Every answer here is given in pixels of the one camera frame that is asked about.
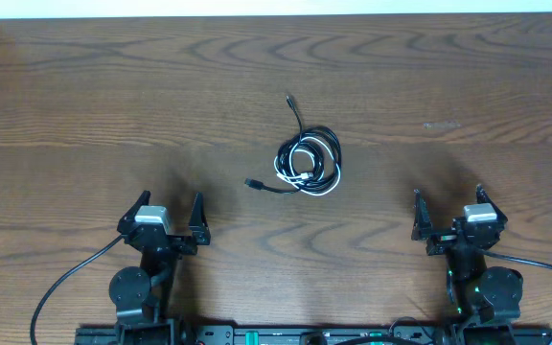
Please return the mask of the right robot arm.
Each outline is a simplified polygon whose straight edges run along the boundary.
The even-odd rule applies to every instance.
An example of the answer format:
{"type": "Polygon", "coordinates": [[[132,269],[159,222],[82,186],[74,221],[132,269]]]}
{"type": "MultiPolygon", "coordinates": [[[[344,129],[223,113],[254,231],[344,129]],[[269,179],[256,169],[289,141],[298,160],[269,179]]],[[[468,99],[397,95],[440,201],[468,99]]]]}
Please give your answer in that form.
{"type": "Polygon", "coordinates": [[[437,228],[421,192],[415,192],[411,239],[424,241],[427,255],[446,257],[448,299],[458,312],[436,331],[436,344],[472,344],[483,338],[492,344],[516,342],[508,329],[520,317],[522,276],[511,268],[488,267],[485,261],[485,252],[498,243],[508,218],[482,186],[475,194],[476,202],[464,206],[451,226],[437,228]],[[500,333],[500,328],[507,331],[500,333]]]}

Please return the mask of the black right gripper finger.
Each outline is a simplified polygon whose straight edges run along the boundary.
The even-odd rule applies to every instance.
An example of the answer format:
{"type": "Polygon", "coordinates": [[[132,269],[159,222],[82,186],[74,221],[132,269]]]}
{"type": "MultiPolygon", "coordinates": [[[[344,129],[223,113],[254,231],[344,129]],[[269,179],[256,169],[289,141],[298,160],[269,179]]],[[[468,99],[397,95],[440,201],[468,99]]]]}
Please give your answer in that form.
{"type": "Polygon", "coordinates": [[[411,234],[413,241],[426,240],[432,234],[432,222],[426,206],[426,201],[423,199],[421,191],[415,190],[414,202],[414,223],[411,234]]]}
{"type": "Polygon", "coordinates": [[[482,203],[488,203],[490,204],[495,213],[496,218],[498,221],[502,223],[506,223],[508,221],[508,218],[505,216],[505,214],[496,206],[496,204],[491,200],[491,198],[488,196],[487,192],[483,188],[481,184],[478,184],[475,188],[475,195],[476,195],[476,201],[478,204],[482,203]]]}

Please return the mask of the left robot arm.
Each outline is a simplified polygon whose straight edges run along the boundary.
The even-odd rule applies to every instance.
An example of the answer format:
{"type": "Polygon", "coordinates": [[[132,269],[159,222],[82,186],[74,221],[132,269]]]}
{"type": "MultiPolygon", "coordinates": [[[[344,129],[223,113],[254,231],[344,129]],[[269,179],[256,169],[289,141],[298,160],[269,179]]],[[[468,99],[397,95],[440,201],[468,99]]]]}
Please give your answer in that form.
{"type": "Polygon", "coordinates": [[[195,195],[188,228],[189,235],[176,235],[167,208],[150,205],[149,191],[120,218],[117,231],[141,253],[141,262],[118,271],[109,284],[118,344],[196,343],[194,327],[180,316],[169,317],[168,305],[179,262],[211,242],[201,193],[195,195]]]}

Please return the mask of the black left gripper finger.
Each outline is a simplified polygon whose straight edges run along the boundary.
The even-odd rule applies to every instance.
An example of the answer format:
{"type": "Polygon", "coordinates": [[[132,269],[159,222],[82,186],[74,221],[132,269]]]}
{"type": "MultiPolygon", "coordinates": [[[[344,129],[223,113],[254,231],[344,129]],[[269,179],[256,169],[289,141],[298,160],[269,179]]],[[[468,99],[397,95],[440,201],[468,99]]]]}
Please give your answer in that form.
{"type": "Polygon", "coordinates": [[[150,202],[150,191],[143,191],[135,203],[120,218],[117,231],[121,235],[128,235],[136,227],[135,216],[142,206],[147,206],[150,202]]]}
{"type": "Polygon", "coordinates": [[[195,195],[194,205],[189,218],[189,229],[197,245],[209,245],[211,243],[211,233],[205,216],[202,193],[195,195]]]}

